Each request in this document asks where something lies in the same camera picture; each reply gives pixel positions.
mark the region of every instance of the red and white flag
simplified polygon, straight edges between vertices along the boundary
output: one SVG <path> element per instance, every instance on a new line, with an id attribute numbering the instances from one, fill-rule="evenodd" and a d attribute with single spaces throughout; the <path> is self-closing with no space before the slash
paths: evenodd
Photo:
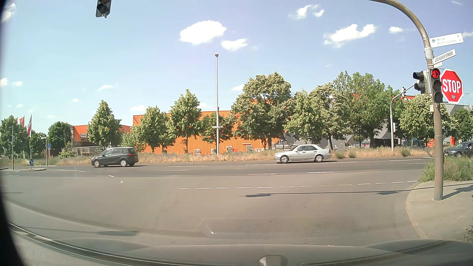
<path id="1" fill-rule="evenodd" d="M 33 118 L 33 115 L 30 116 L 30 122 L 28 122 L 28 137 L 31 137 L 31 118 Z"/>

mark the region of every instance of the black car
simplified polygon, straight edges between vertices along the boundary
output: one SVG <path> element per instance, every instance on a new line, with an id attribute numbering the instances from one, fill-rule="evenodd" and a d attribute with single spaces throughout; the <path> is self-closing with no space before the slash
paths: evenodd
<path id="1" fill-rule="evenodd" d="M 109 148 L 93 157 L 91 160 L 91 164 L 94 167 L 109 165 L 126 167 L 127 165 L 133 166 L 137 162 L 138 154 L 135 149 L 131 147 Z"/>
<path id="2" fill-rule="evenodd" d="M 446 156 L 471 157 L 473 155 L 473 142 L 462 142 L 453 148 L 445 149 L 444 154 Z"/>

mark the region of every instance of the grass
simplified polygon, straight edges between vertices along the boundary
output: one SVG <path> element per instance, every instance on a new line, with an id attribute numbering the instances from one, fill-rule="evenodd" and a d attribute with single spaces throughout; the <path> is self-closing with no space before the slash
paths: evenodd
<path id="1" fill-rule="evenodd" d="M 421 182 L 433 181 L 435 179 L 435 162 L 425 165 L 424 173 L 419 179 Z M 473 180 L 473 160 L 471 158 L 445 157 L 444 164 L 445 181 L 471 181 Z"/>

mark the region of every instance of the silver car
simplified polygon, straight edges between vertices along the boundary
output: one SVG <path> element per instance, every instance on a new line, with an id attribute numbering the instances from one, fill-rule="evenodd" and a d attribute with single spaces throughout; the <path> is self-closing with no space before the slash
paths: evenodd
<path id="1" fill-rule="evenodd" d="M 278 152 L 274 155 L 276 162 L 287 163 L 289 161 L 311 160 L 321 162 L 331 158 L 330 150 L 322 149 L 319 145 L 304 144 L 295 147 L 290 151 Z"/>

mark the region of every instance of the street name sign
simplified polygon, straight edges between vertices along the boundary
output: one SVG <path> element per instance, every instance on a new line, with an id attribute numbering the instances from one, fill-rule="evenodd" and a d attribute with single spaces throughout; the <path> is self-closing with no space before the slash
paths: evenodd
<path id="1" fill-rule="evenodd" d="M 453 49 L 453 50 L 448 51 L 448 52 L 446 52 L 446 53 L 444 53 L 444 54 L 441 54 L 441 55 L 439 55 L 439 56 L 437 56 L 437 57 L 434 57 L 434 59 L 432 60 L 432 62 L 434 63 L 434 67 L 436 67 L 435 64 L 440 63 L 440 62 L 442 62 L 442 61 L 444 61 L 444 60 L 447 60 L 448 58 L 452 58 L 452 57 L 454 57 L 455 55 L 456 55 L 456 52 L 455 52 L 455 49 Z"/>
<path id="2" fill-rule="evenodd" d="M 440 74 L 442 94 L 450 104 L 458 104 L 463 97 L 463 82 L 455 70 L 444 69 Z"/>
<path id="3" fill-rule="evenodd" d="M 430 46 L 432 48 L 450 45 L 450 44 L 459 44 L 463 42 L 463 36 L 461 33 L 443 35 L 439 37 L 430 38 Z"/>

